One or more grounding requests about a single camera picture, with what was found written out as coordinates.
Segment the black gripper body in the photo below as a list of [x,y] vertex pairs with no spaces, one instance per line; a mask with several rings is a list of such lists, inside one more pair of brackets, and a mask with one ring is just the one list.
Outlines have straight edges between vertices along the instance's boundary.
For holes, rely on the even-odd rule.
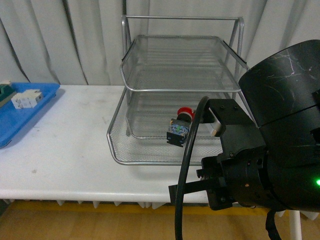
[[209,207],[214,210],[231,208],[233,203],[244,207],[262,205],[264,187],[259,171],[263,169],[264,146],[244,149],[234,157],[223,153],[204,157],[196,171],[198,181],[185,184],[184,193],[206,191]]

